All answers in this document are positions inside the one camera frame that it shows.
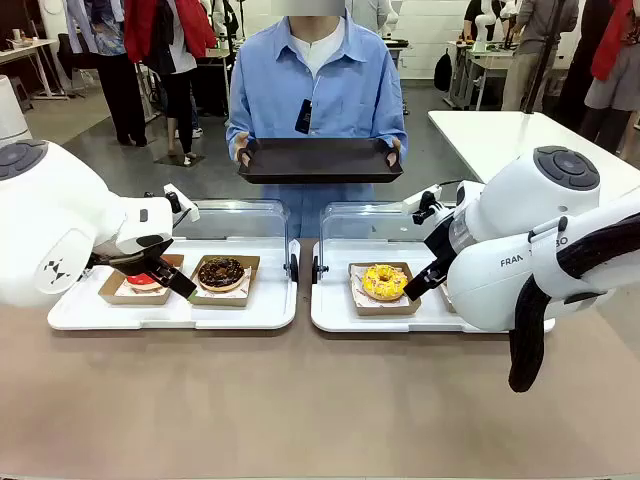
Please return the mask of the person in blue shirt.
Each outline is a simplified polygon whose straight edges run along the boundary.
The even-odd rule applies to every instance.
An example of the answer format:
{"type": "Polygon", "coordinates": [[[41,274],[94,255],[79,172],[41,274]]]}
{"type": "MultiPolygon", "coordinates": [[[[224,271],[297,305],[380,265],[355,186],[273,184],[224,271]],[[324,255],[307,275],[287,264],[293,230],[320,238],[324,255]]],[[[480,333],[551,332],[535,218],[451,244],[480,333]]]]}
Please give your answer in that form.
{"type": "Polygon", "coordinates": [[[379,34],[356,24],[345,0],[273,0],[272,9],[282,19],[250,36],[237,53],[229,119],[251,122],[250,141],[387,143],[385,126],[390,116],[403,113],[403,99],[397,68],[379,34]],[[295,130],[304,99],[312,101],[308,135],[295,130]]]}

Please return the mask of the black tripod pole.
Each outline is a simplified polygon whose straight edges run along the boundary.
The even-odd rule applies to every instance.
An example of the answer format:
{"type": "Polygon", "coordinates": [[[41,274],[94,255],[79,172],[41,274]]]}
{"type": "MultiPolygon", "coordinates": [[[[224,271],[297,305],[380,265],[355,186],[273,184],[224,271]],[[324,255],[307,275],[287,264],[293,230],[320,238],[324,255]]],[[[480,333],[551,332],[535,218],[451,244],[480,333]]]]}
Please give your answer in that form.
{"type": "Polygon", "coordinates": [[[551,50],[554,48],[556,42],[555,38],[559,30],[562,10],[565,3],[566,0],[556,0],[554,3],[555,9],[552,16],[552,23],[548,30],[548,35],[545,38],[544,47],[539,56],[539,62],[536,68],[535,76],[529,88],[528,96],[523,107],[523,112],[525,114],[532,114],[534,111],[536,98],[542,84],[546,67],[548,65],[551,50]]]}

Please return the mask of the person's left forearm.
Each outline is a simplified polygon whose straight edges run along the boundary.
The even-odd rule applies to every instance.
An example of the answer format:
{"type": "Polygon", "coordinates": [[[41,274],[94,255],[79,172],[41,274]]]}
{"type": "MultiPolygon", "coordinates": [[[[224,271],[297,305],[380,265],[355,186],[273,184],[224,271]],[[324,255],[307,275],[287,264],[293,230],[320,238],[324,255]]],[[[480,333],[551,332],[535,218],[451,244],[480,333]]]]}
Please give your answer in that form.
{"type": "Polygon", "coordinates": [[[403,155],[406,154],[408,150],[408,135],[402,112],[389,117],[385,126],[384,137],[391,147],[398,149],[403,155]]]}

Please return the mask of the white round appliance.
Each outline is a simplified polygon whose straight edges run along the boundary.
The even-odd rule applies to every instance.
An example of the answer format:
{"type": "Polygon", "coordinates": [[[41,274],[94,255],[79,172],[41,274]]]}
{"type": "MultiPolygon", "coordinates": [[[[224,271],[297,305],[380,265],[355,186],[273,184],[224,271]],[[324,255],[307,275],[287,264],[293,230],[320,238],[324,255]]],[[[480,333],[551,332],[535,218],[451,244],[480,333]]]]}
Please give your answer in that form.
{"type": "Polygon", "coordinates": [[[9,78],[0,75],[0,148],[32,135],[9,78]]]}

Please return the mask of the black serving tray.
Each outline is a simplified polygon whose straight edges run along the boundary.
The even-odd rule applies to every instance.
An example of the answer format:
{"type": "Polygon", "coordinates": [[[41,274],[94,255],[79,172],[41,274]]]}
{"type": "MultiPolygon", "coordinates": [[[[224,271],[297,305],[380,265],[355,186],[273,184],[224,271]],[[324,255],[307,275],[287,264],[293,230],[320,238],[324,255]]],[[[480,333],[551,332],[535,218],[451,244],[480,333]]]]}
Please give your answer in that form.
{"type": "Polygon", "coordinates": [[[377,138],[255,139],[238,174],[256,185],[391,183],[403,169],[387,164],[390,147],[377,138]]]}

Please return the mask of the red glazed donut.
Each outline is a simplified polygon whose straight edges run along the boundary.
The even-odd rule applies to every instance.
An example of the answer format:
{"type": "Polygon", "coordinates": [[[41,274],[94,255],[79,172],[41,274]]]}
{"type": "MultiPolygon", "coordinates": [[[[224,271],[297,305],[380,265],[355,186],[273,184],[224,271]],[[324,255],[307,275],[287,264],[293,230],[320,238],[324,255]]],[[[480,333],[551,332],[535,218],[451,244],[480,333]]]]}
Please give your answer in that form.
{"type": "Polygon", "coordinates": [[[161,306],[172,293],[165,287],[150,293],[136,293],[127,286],[126,277],[121,272],[113,270],[99,289],[99,296],[111,305],[161,306]]]}
{"type": "Polygon", "coordinates": [[[127,276],[126,284],[136,293],[150,293],[162,288],[155,279],[147,274],[127,276]]]}

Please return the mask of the printed paper liner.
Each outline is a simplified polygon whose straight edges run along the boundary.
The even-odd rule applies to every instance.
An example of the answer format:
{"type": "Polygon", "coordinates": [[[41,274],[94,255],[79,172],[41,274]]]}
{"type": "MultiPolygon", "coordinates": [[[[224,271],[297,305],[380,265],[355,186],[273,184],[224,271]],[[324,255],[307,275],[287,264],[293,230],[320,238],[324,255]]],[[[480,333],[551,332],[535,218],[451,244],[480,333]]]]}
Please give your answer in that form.
{"type": "Polygon", "coordinates": [[[241,282],[232,290],[226,292],[213,292],[202,285],[198,285],[193,298],[209,300],[241,300],[249,296],[252,268],[245,268],[241,282]]]}
{"type": "Polygon", "coordinates": [[[362,286],[362,277],[365,271],[373,266],[365,265],[351,265],[349,269],[349,276],[351,282],[351,291],[355,305],[359,308],[402,308],[408,307],[411,301],[405,295],[405,293],[395,301],[379,301],[369,297],[362,286]]]}

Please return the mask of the clear display case lid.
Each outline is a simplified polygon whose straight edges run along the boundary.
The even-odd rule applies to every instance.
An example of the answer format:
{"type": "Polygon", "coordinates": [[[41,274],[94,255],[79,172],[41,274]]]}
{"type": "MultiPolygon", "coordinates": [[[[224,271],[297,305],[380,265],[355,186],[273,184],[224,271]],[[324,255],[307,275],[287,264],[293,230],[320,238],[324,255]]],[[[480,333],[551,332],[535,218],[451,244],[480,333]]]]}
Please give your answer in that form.
{"type": "Polygon", "coordinates": [[[337,281],[356,263],[405,263],[418,274],[435,260],[426,238],[450,213],[442,204],[421,209],[418,202],[329,204],[314,246],[313,282],[337,281]]]}
{"type": "Polygon", "coordinates": [[[289,234],[290,210],[279,200],[197,200],[196,221],[174,227],[171,253],[266,257],[291,281],[299,277],[299,245],[289,234]]]}

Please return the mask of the yellow sprinkled donut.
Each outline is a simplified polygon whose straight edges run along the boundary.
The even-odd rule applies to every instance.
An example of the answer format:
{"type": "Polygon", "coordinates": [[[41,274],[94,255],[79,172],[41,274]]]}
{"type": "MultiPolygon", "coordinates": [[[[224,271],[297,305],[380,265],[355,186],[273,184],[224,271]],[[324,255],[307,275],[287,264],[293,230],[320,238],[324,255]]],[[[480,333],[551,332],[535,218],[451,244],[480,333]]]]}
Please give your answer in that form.
{"type": "Polygon", "coordinates": [[[408,277],[399,267],[387,264],[375,264],[369,267],[363,277],[365,293],[379,301],[395,301],[404,294],[408,277]]]}

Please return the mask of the light wooden desk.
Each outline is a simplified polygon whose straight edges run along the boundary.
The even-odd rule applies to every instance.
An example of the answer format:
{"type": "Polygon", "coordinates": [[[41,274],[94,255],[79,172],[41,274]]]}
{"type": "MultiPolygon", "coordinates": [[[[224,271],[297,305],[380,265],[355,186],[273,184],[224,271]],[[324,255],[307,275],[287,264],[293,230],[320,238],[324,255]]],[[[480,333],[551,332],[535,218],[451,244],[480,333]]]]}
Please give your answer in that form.
{"type": "Polygon", "coordinates": [[[46,56],[47,47],[57,45],[53,39],[31,38],[13,45],[10,50],[0,51],[0,66],[28,58],[37,75],[43,90],[33,97],[34,100],[69,100],[70,97],[62,87],[55,74],[52,63],[46,56]]]}

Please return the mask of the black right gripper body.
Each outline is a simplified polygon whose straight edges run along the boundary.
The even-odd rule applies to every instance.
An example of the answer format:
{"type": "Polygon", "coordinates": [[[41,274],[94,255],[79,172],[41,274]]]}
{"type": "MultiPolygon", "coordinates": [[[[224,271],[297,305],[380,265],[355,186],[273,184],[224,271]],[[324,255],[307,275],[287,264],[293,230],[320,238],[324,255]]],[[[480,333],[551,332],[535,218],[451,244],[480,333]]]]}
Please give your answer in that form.
{"type": "Polygon", "coordinates": [[[428,266],[431,274],[446,274],[457,255],[471,245],[471,234],[465,215],[450,214],[443,219],[424,241],[435,260],[428,266]]]}

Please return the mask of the person's right forearm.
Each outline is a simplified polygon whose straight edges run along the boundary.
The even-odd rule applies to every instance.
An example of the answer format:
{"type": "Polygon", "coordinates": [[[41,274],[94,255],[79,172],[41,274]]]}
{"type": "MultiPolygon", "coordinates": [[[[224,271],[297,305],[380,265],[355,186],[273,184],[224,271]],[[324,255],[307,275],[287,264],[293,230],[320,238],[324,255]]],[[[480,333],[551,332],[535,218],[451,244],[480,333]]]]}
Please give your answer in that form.
{"type": "Polygon", "coordinates": [[[238,118],[230,118],[227,125],[226,140],[227,140],[231,154],[233,154],[234,137],[240,132],[248,132],[251,140],[252,139],[251,122],[246,122],[238,118]]]}

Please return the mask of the chocolate glazed donut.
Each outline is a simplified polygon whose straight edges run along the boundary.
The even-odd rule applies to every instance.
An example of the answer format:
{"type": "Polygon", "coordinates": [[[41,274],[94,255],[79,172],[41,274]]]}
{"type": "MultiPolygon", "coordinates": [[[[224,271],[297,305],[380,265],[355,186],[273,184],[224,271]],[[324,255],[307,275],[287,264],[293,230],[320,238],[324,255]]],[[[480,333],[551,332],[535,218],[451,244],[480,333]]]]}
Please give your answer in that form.
{"type": "Polygon", "coordinates": [[[200,285],[199,281],[198,281],[198,277],[197,277],[197,272],[199,270],[199,268],[201,267],[201,265],[208,261],[208,260],[212,260],[214,258],[220,258],[220,257],[230,257],[233,259],[238,260],[242,266],[245,268],[252,268],[252,275],[251,275],[251,284],[250,284],[250,290],[249,290],[249,296],[246,299],[241,299],[241,300],[205,300],[205,299],[199,299],[199,298],[193,298],[192,295],[195,293],[193,293],[189,298],[188,301],[192,304],[192,305],[197,305],[197,306],[223,306],[223,307],[246,307],[249,301],[249,297],[250,297],[250,293],[251,293],[251,288],[252,288],[252,284],[253,281],[256,278],[256,274],[260,265],[260,257],[259,256],[244,256],[244,255],[204,255],[201,257],[199,263],[197,264],[196,268],[194,269],[192,275],[191,275],[191,280],[196,284],[196,286],[198,287],[198,285],[200,285]]]}
{"type": "Polygon", "coordinates": [[[204,262],[197,272],[200,285],[211,292],[224,293],[237,288],[245,276],[242,264],[230,257],[204,262]]]}

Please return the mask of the bystander in grey shirt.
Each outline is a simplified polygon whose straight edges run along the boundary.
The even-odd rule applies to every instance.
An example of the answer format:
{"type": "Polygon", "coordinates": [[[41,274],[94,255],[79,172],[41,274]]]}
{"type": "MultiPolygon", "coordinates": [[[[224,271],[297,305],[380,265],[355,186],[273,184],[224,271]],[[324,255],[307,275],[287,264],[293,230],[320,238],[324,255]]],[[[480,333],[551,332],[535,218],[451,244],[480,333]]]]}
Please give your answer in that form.
{"type": "MultiPolygon", "coordinates": [[[[521,108],[529,90],[533,86],[540,57],[553,26],[553,20],[560,0],[523,0],[516,18],[515,32],[520,35],[511,65],[505,80],[502,111],[516,111],[521,108]]],[[[564,0],[542,82],[534,102],[534,110],[542,110],[544,88],[555,61],[561,34],[571,32],[577,24],[579,14],[578,0],[564,0]]]]}

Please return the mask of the white display case base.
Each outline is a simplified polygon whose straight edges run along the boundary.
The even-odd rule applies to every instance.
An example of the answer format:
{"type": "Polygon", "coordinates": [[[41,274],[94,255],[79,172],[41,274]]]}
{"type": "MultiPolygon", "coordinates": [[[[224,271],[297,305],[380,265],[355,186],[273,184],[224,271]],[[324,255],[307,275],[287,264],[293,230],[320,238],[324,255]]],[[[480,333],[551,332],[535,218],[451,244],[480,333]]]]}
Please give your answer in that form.
{"type": "Polygon", "coordinates": [[[321,281],[312,286],[311,319],[314,325],[333,333],[477,333],[453,311],[443,290],[430,290],[421,299],[414,315],[360,316],[354,306],[348,273],[337,281],[321,281]]]}
{"type": "MultiPolygon", "coordinates": [[[[204,255],[187,254],[182,272],[191,275],[204,255]]],[[[296,310],[297,281],[260,257],[246,307],[197,306],[172,292],[161,306],[111,305],[98,291],[114,269],[97,267],[68,290],[48,314],[56,330],[220,329],[275,330],[296,310]]]]}

